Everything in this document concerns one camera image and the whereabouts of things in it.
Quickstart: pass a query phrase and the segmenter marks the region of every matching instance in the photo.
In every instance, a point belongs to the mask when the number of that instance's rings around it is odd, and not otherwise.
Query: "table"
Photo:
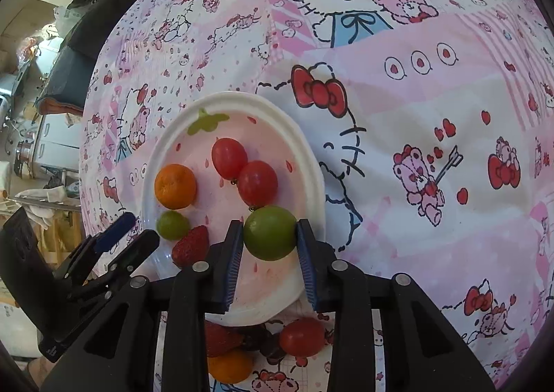
[[[188,103],[260,94],[320,162],[337,254],[413,276],[500,385],[552,304],[552,42],[533,0],[138,0],[91,80],[85,228],[140,216],[149,154]],[[259,360],[264,380],[229,390],[270,390],[278,371],[325,390],[329,356]]]

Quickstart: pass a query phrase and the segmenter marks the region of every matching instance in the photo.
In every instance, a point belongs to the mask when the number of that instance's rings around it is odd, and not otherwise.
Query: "pink teddy bear print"
[[[426,216],[433,226],[440,223],[444,206],[444,195],[429,174],[421,150],[409,145],[402,153],[394,155],[394,174],[406,189],[406,199],[412,206],[418,206],[418,214]]]
[[[291,378],[288,378],[283,372],[254,372],[258,377],[252,381],[252,390],[259,392],[297,392],[300,388],[298,383]]]
[[[148,117],[150,115],[150,109],[143,106],[139,109],[137,116],[131,122],[131,129],[129,131],[129,142],[133,150],[138,150],[139,147],[145,143],[146,140],[146,125],[148,123]]]
[[[426,18],[436,17],[438,11],[425,0],[373,0],[383,7],[383,11],[391,13],[392,18],[398,23],[419,23]]]

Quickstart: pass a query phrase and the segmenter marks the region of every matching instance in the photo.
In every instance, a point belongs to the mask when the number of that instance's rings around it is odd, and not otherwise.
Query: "red cherry tomato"
[[[237,183],[240,198],[250,207],[270,204],[277,194],[277,174],[264,161],[249,162]]]
[[[226,137],[213,144],[212,162],[224,180],[233,181],[248,163],[248,156],[240,142]]]
[[[325,346],[325,328],[316,319],[301,318],[283,328],[279,345],[287,354],[297,358],[315,356]]]

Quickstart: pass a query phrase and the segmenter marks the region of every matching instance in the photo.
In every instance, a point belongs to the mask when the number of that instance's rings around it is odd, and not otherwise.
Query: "white plate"
[[[212,131],[187,133],[199,119],[201,110],[212,116],[222,114],[228,119],[223,117]],[[236,139],[245,147],[249,160],[269,163],[279,181],[275,204],[287,208],[297,219],[309,219],[315,236],[325,240],[323,176],[302,131],[265,98],[232,91],[212,94],[187,106],[157,141],[142,193],[141,215],[145,228],[155,229],[156,220],[166,210],[154,196],[153,184],[159,170],[169,163],[181,163],[195,173],[197,197],[180,212],[189,218],[192,226],[208,227],[210,243],[224,240],[231,220],[248,217],[250,211],[240,199],[236,186],[223,181],[212,165],[211,150],[217,137]],[[179,271],[171,261],[174,244],[160,240],[160,247],[149,257],[160,279]],[[303,290],[296,250],[279,261],[265,262],[244,248],[235,301],[225,315],[206,314],[206,318],[226,326],[262,323],[297,300]]]

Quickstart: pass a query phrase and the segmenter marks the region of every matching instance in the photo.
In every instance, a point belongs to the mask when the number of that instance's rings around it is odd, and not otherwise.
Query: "orange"
[[[168,209],[187,207],[196,197],[195,174],[180,163],[170,163],[156,175],[154,193],[158,201]]]
[[[231,350],[217,358],[208,358],[208,371],[223,384],[237,384],[250,376],[253,363],[250,356],[239,349]]]

